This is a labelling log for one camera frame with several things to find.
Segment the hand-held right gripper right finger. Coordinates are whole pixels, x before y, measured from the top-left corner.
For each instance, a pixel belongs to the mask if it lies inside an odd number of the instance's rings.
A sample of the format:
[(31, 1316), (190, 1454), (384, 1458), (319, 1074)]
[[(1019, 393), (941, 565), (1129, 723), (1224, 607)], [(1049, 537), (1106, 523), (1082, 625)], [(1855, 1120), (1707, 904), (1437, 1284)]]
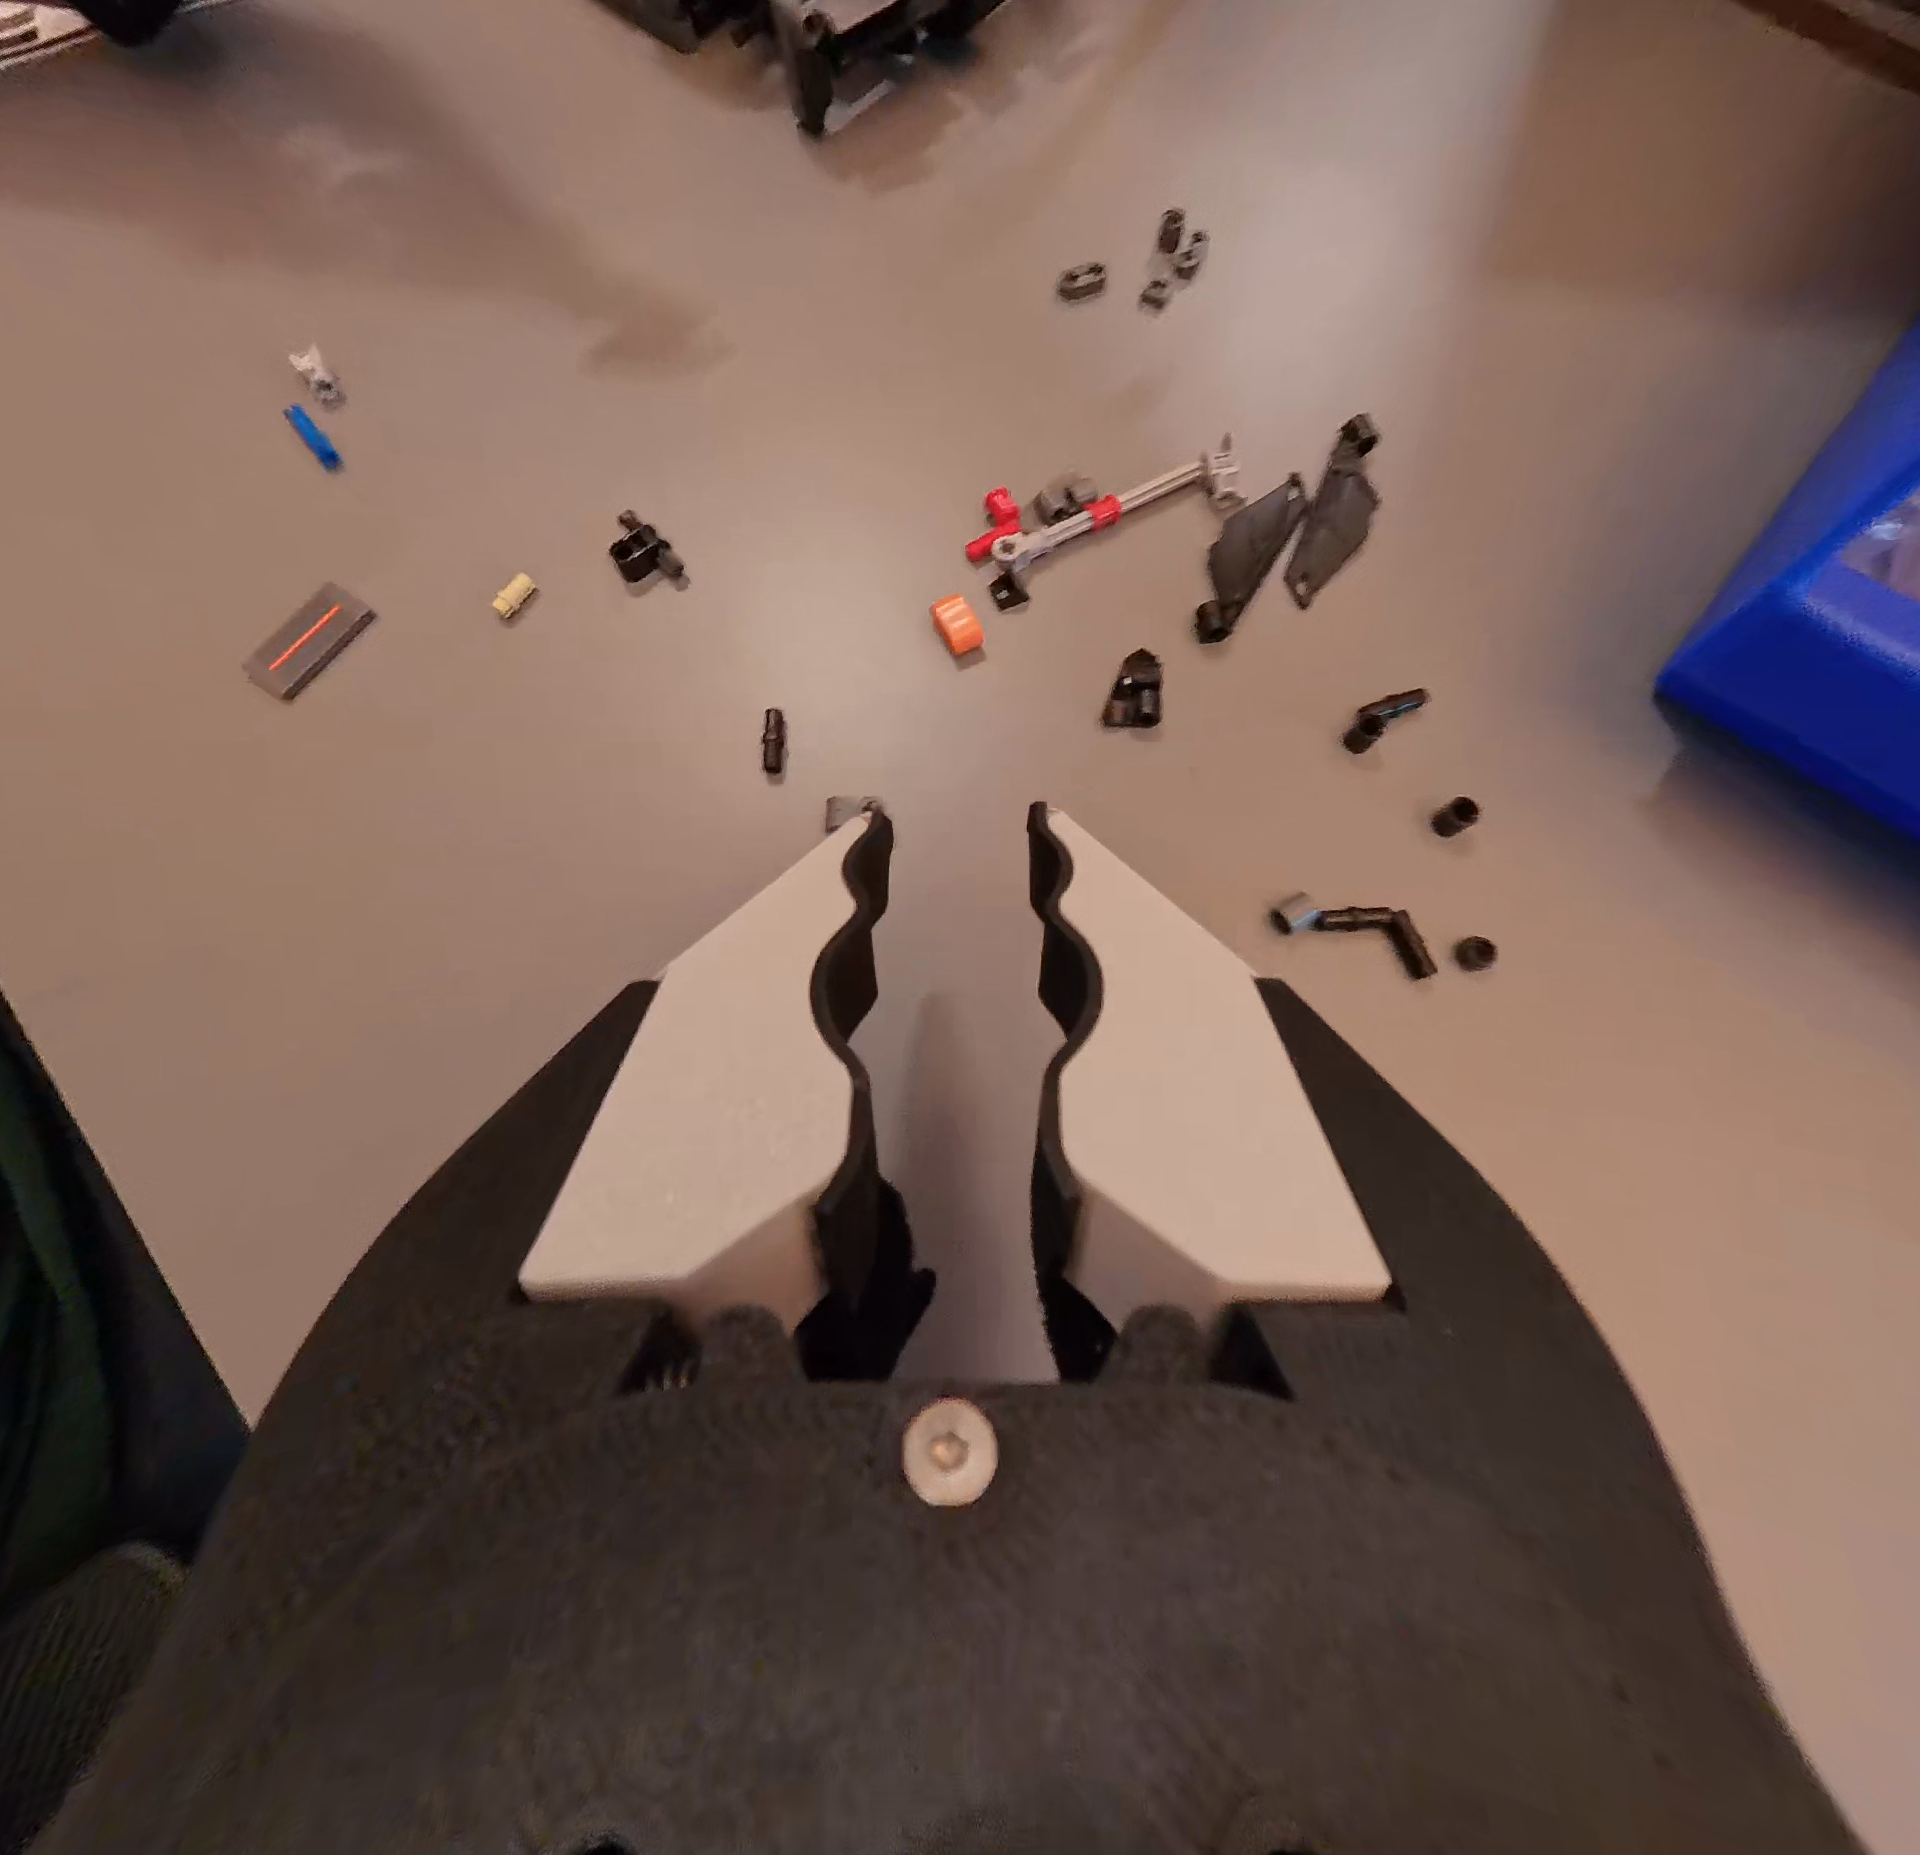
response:
[(1254, 970), (1068, 813), (1027, 825), (1045, 1068), (1031, 1252), (1058, 1378), (1143, 1310), (1377, 1306), (1393, 1274)]

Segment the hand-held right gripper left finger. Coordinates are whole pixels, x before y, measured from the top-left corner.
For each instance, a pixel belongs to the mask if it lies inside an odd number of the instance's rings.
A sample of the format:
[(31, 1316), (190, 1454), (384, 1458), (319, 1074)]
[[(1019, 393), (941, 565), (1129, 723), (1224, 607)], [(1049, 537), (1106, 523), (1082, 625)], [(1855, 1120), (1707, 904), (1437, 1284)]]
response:
[(885, 1382), (924, 1320), (852, 1040), (879, 998), (895, 827), (856, 811), (667, 964), (518, 1270), (688, 1330), (771, 1312), (818, 1382)]

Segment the black lego wing panels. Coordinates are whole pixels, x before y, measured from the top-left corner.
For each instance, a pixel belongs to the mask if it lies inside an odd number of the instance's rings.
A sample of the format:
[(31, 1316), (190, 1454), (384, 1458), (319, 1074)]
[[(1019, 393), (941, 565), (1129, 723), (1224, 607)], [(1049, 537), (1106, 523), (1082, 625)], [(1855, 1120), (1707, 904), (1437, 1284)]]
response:
[(1236, 635), (1274, 573), (1296, 611), (1307, 613), (1368, 545), (1381, 495), (1370, 479), (1381, 427), (1356, 415), (1339, 429), (1314, 491), (1300, 477), (1236, 511), (1209, 555), (1211, 595), (1197, 609), (1199, 645)]

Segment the grey and red lego rods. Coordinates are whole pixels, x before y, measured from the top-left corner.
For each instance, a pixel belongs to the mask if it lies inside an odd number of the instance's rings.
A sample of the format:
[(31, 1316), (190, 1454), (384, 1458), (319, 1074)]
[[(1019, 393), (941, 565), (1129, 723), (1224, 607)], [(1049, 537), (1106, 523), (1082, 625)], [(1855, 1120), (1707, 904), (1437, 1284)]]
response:
[(996, 489), (981, 505), (991, 527), (964, 547), (964, 559), (973, 569), (994, 569), (999, 579), (1017, 585), (1027, 571), (1068, 547), (1104, 537), (1189, 495), (1203, 497), (1216, 515), (1231, 515), (1243, 505), (1241, 457), (1231, 431), (1189, 463), (1123, 493), (1097, 491), (1093, 497), (1074, 499), (1068, 511), (1050, 511), (1037, 525), (1027, 523), (1027, 509), (1012, 503), (1010, 491)]

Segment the dark grey tile orange stripe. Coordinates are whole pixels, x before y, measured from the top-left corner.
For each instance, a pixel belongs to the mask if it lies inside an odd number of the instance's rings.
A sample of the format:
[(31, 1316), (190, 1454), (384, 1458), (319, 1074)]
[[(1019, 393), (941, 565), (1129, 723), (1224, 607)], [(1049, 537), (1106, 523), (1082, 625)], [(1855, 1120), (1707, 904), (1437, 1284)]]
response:
[(242, 673), (257, 691), (281, 705), (292, 705), (332, 669), (353, 643), (378, 621), (369, 603), (337, 583), (311, 595), (292, 619), (285, 621), (245, 661)]

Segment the person's green shirt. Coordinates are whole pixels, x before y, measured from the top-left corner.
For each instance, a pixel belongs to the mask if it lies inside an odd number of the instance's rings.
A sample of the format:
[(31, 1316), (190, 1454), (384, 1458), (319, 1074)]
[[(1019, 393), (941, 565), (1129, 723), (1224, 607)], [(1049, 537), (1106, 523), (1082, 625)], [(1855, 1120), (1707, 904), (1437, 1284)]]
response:
[(2, 1850), (147, 1674), (251, 1432), (2, 1008)]

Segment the blue plastic bin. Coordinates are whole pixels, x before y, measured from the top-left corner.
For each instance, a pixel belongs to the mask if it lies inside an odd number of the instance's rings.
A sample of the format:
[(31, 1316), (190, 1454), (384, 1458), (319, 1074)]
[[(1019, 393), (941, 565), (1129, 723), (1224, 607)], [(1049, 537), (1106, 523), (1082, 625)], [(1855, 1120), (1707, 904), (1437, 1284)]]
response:
[(1918, 839), (1918, 603), (1845, 565), (1918, 491), (1909, 331), (1653, 685), (1731, 739)]

